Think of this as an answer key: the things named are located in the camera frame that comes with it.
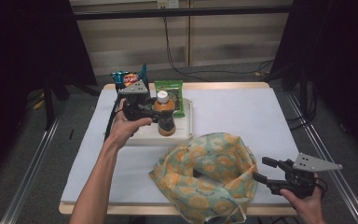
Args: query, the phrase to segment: metal rail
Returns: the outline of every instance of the metal rail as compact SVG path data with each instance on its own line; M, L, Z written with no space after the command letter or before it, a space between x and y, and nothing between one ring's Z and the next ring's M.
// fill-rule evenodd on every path
M29 191L31 190L34 179L39 170L40 164L42 163L48 146L57 130L58 123L60 121L62 112L65 108L66 102L61 102L58 106L58 113L56 119L53 121L50 129L45 131L43 138L34 154L34 158L31 161L30 166L28 167L27 172L22 179L19 188L17 189L13 199L10 202L4 216L1 219L1 224L14 224L17 221L17 218L20 215L21 209L24 206L25 200L28 196Z
M300 109L300 103L297 100L297 98L292 94L288 94L289 101L295 110L296 114L302 117L302 112ZM307 123L304 119L301 119L301 123L303 124L303 127L310 138L310 141L312 142L313 146L315 147L316 152L321 157L321 159L326 161L333 161L333 158L331 157L330 153L328 152L326 146L324 145L322 139L320 138L319 134L314 129L313 125L311 123ZM333 182L335 183L337 190L341 194L341 197L343 198L345 204L350 209L354 219L356 220L356 223L358 223L358 198L349 186L348 182L345 180L344 176L340 171L330 171L328 172L330 174L330 177L332 178Z

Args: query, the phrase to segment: bottle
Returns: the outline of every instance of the bottle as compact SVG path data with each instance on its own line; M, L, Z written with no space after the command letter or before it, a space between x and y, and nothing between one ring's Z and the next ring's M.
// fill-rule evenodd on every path
M154 103L154 110L162 113L158 121L158 132L162 136L171 136L176 131L173 121L174 109L175 103L173 99L170 98L166 91L159 91L157 93L157 100Z

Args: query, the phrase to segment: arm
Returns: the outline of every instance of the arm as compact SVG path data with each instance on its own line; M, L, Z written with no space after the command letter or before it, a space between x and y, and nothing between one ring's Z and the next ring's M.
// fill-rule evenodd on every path
M116 114L112 132L103 143L89 179L77 199L70 223L104 223L118 151L139 127L151 122L152 119L128 121L122 111Z
M305 199L299 199L288 190L281 189L280 194L296 209L298 217L304 224L324 224L322 213L322 191L315 188L312 196Z

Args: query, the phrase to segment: black bar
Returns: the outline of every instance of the black bar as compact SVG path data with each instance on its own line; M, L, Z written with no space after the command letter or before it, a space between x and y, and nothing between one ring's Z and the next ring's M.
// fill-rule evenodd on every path
M128 18L288 13L294 10L304 10L304 9L306 8L292 7L292 6L170 8L170 9L147 9L147 10L106 11L106 12L76 12L74 13L74 17L75 20L77 21L83 21L83 20L106 20L106 19L128 19Z

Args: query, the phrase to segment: wall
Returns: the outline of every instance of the wall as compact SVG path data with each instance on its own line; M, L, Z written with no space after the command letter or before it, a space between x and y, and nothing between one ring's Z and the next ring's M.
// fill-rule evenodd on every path
M181 0L185 7L290 5L292 1ZM157 1L71 1L74 12L155 9ZM176 67L260 62L274 58L287 14L167 18ZM162 18L79 21L95 75L169 68Z

